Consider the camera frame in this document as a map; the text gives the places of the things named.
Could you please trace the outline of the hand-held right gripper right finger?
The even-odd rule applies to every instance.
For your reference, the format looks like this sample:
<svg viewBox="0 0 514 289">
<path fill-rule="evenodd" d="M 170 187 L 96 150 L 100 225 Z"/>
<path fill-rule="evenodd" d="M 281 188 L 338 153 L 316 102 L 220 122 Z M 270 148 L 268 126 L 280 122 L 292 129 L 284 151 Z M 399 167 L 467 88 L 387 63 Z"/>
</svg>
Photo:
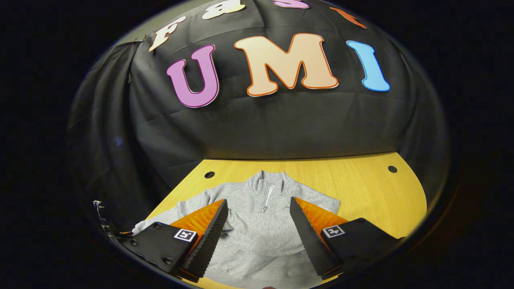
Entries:
<svg viewBox="0 0 514 289">
<path fill-rule="evenodd" d="M 290 215 L 316 273 L 349 275 L 384 258 L 401 241 L 365 218 L 353 221 L 292 197 Z"/>
</svg>

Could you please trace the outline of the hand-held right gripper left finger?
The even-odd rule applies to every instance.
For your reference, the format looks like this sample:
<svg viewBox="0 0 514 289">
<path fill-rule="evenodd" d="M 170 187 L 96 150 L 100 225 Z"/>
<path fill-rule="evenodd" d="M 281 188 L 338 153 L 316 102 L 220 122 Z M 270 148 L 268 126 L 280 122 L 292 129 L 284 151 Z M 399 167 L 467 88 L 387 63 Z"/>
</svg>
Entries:
<svg viewBox="0 0 514 289">
<path fill-rule="evenodd" d="M 173 277 L 198 282 L 221 237 L 228 204 L 221 199 L 173 223 L 154 222 L 121 244 L 138 258 Z"/>
</svg>

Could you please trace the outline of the grey zip-neck sweatshirt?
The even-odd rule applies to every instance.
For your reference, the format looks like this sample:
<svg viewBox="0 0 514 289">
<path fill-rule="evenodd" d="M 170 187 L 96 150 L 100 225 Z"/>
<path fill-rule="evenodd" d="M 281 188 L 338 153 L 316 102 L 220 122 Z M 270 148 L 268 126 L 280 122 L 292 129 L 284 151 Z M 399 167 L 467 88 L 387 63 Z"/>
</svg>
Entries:
<svg viewBox="0 0 514 289">
<path fill-rule="evenodd" d="M 204 276 L 244 289 L 310 289 L 321 283 L 290 215 L 292 197 L 337 213 L 340 200 L 293 180 L 285 172 L 260 171 L 245 182 L 229 182 L 193 196 L 141 221 L 139 234 L 154 222 L 171 224 L 225 199 L 229 214 Z"/>
</svg>

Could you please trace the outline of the black backdrop cloth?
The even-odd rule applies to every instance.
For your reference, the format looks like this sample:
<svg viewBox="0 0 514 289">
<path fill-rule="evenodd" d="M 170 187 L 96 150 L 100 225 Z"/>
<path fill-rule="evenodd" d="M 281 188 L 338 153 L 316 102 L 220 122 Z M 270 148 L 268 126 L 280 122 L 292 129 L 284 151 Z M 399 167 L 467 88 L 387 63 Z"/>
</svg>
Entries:
<svg viewBox="0 0 514 289">
<path fill-rule="evenodd" d="M 66 153 L 85 205 L 136 222 L 205 159 L 398 153 L 424 189 L 450 167 L 442 104 L 404 44 L 321 0 L 203 0 L 165 11 L 86 73 Z"/>
</svg>

